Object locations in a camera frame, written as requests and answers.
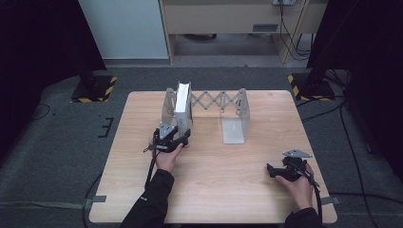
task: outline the black sleeve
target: black sleeve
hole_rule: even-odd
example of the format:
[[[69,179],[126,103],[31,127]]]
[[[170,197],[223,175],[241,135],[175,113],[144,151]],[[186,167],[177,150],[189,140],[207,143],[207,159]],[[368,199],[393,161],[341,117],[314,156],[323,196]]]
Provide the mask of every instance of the black sleeve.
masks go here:
[[[174,177],[158,169],[144,193],[137,199],[121,224],[121,228],[161,228],[168,210],[168,196]]]
[[[284,228],[322,228],[317,211],[312,208],[305,208],[296,213],[291,213],[284,223]]]

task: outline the gray floor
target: gray floor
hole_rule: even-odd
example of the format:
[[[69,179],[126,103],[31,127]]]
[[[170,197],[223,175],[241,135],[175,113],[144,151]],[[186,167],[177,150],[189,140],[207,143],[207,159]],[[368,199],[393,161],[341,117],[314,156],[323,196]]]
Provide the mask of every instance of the gray floor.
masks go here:
[[[0,170],[0,201],[64,202],[82,205],[91,184],[102,173],[113,137],[125,106],[134,90],[165,90],[179,81],[191,81],[195,90],[285,89],[291,91],[287,75],[306,71],[306,61],[281,64],[270,40],[261,35],[223,35],[215,40],[178,39],[173,65],[146,63],[109,66],[118,81],[107,102],[69,102],[78,77],[72,77],[43,92],[32,121],[13,147]],[[301,48],[309,46],[309,36]],[[331,84],[336,94],[342,89]],[[330,110],[343,101],[310,102],[298,108],[302,120]],[[366,143],[351,113],[342,108],[352,146],[357,157],[363,186],[368,194],[403,200],[403,183],[393,175],[382,155],[367,152]],[[103,125],[114,122],[106,138]],[[343,129],[339,110],[304,122],[311,146],[327,188],[334,193],[361,193],[352,150]],[[98,182],[89,191],[91,199]],[[334,194],[338,220],[327,227],[374,227],[362,197]],[[368,198],[378,227],[402,227],[403,206],[386,199]],[[93,224],[88,227],[117,227]],[[82,211],[21,205],[0,207],[0,227],[84,227]]]

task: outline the human hand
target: human hand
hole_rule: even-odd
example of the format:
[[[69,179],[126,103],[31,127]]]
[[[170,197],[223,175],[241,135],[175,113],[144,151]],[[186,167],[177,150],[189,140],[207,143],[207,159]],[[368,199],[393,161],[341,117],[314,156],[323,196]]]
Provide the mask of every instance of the human hand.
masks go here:
[[[309,165],[309,163],[306,163],[306,170],[309,173],[314,174],[314,171],[312,171],[312,167]],[[287,188],[291,197],[296,202],[298,210],[312,207],[313,186],[307,178],[301,176],[298,180],[289,182],[284,177],[277,175],[276,180]]]
[[[181,153],[183,148],[183,143],[180,143],[176,149],[170,153],[157,152],[158,156],[156,159],[157,168],[163,169],[172,173],[172,170],[175,166],[175,160],[178,157],[179,153]]]

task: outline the power strip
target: power strip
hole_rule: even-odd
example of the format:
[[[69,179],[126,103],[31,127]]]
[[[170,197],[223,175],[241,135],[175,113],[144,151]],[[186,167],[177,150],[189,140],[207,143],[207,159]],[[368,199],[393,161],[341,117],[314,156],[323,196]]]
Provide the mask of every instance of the power strip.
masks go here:
[[[273,0],[273,5],[274,6],[292,6],[296,3],[296,0]]]

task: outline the yellow and black tape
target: yellow and black tape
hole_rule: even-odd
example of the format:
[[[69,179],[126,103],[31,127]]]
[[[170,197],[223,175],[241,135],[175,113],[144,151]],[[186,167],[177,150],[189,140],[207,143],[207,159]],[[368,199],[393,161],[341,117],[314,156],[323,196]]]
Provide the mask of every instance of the yellow and black tape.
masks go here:
[[[297,86],[296,80],[294,79],[293,75],[288,75],[288,82],[291,85],[291,88],[293,89],[294,96],[296,97],[297,101],[332,101],[335,99],[335,97],[326,97],[323,95],[312,95],[312,96],[306,96],[302,95],[300,93],[300,90]]]
[[[102,93],[99,92],[99,94],[102,94],[101,96],[89,97],[87,94],[83,94],[83,96],[71,98],[71,101],[73,103],[105,102],[109,98],[109,95],[112,92],[117,79],[118,79],[118,77],[114,77],[114,76],[110,77],[110,81],[107,82],[106,88],[104,88],[104,90],[101,91]]]

